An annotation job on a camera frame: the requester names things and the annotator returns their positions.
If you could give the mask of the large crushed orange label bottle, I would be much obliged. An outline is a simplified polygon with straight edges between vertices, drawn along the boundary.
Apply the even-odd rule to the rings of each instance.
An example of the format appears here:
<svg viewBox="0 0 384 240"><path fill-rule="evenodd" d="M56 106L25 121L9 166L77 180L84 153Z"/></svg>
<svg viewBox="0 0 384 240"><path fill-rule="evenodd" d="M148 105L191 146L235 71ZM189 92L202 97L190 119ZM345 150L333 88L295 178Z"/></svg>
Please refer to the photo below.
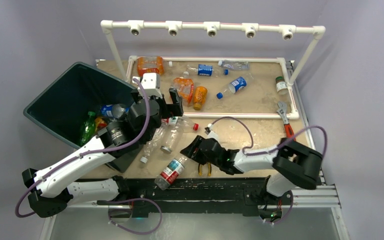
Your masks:
<svg viewBox="0 0 384 240"><path fill-rule="evenodd" d="M141 56L136 60L136 71L140 77L146 73L164 75L172 67L173 62L164 60L161 56Z"/></svg>

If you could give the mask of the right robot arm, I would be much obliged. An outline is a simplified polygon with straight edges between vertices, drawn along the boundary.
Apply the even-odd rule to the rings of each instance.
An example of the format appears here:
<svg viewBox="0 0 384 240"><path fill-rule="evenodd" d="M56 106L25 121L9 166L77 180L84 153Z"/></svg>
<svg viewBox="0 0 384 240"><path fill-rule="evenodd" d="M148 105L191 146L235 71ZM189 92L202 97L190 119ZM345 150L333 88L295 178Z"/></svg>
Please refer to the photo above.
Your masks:
<svg viewBox="0 0 384 240"><path fill-rule="evenodd" d="M198 135L180 154L201 165L210 163L228 175L276 170L260 191L268 204L296 187L315 190L323 161L320 152L286 137L272 147L242 151L226 149L216 139Z"/></svg>

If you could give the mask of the red label bottle red cap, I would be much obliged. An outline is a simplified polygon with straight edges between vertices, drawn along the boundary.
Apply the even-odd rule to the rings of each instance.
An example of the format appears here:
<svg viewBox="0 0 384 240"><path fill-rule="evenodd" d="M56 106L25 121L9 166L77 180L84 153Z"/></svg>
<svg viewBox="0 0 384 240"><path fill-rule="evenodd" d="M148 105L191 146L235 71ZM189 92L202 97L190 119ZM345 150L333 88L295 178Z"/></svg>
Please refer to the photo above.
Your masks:
<svg viewBox="0 0 384 240"><path fill-rule="evenodd" d="M163 119L162 121L167 123L168 125L179 125L180 127L183 128L183 131L185 133L196 132L199 129L199 124L195 123L192 119L190 119L186 115L173 116L170 118Z"/></svg>

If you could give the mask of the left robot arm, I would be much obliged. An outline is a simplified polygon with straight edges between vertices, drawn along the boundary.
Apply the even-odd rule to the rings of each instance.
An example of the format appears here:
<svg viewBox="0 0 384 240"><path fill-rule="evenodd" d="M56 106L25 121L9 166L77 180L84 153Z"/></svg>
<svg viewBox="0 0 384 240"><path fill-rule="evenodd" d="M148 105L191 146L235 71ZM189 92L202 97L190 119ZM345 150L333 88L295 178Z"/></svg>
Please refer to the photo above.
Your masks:
<svg viewBox="0 0 384 240"><path fill-rule="evenodd" d="M42 170L28 168L22 172L28 188L23 198L28 199L33 214L41 218L54 216L68 206L92 201L126 203L129 191L118 177L100 181L79 182L79 178L95 168L127 156L150 142L162 121L184 114L182 97L175 88L169 89L171 104L164 96L133 90L135 103L121 120L109 123L63 160Z"/></svg>

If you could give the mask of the Pepsi bottle blue cap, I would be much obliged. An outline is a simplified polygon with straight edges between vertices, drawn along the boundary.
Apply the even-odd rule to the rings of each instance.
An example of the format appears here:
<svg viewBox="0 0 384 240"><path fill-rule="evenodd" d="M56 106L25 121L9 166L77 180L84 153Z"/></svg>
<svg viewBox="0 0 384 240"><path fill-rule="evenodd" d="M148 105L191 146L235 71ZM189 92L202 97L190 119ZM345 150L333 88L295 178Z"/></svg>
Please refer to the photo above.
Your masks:
<svg viewBox="0 0 384 240"><path fill-rule="evenodd" d="M239 76L223 86L222 89L216 94L216 98L221 100L232 97L237 92L247 88L253 81L254 77L251 74Z"/></svg>

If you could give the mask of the red label water bottle front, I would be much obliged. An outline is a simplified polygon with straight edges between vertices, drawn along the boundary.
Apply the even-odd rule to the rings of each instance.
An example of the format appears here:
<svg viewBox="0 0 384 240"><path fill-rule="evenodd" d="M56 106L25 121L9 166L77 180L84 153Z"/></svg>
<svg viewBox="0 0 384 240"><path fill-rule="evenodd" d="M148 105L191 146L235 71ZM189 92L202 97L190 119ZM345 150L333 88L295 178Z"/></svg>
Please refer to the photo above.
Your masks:
<svg viewBox="0 0 384 240"><path fill-rule="evenodd" d="M163 191L170 187L184 171L188 160L189 158L182 154L175 156L154 180L157 187Z"/></svg>

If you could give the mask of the clear bottle silver cap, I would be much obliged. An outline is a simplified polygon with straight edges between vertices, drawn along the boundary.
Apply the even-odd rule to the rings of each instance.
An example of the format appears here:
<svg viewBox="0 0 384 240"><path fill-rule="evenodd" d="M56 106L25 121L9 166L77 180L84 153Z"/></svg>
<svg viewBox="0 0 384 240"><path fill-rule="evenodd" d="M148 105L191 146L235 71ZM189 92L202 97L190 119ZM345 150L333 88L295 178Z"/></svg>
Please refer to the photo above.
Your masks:
<svg viewBox="0 0 384 240"><path fill-rule="evenodd" d="M183 133L183 127L179 124L170 125L162 138L160 150L165 154L171 154L176 149Z"/></svg>

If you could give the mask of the orange juice bottle orange cap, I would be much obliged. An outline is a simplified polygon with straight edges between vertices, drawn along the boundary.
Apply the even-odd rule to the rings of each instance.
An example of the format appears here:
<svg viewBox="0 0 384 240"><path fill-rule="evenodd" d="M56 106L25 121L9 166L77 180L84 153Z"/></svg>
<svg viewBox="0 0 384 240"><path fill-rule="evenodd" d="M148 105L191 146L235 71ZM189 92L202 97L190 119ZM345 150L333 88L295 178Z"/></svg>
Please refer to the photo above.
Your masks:
<svg viewBox="0 0 384 240"><path fill-rule="evenodd" d="M105 128L108 124L103 117L97 117L95 120L95 132Z"/></svg>

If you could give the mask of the green plastic bottle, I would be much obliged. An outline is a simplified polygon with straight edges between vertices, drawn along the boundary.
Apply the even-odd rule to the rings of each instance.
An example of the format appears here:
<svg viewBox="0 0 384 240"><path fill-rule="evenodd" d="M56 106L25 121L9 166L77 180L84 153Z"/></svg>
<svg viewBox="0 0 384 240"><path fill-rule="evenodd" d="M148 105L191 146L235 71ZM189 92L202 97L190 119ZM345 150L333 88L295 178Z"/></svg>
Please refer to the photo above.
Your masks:
<svg viewBox="0 0 384 240"><path fill-rule="evenodd" d="M80 138L78 140L79 146L84 146L95 134L96 128L96 113L94 111L89 111L87 113L87 118L83 121Z"/></svg>

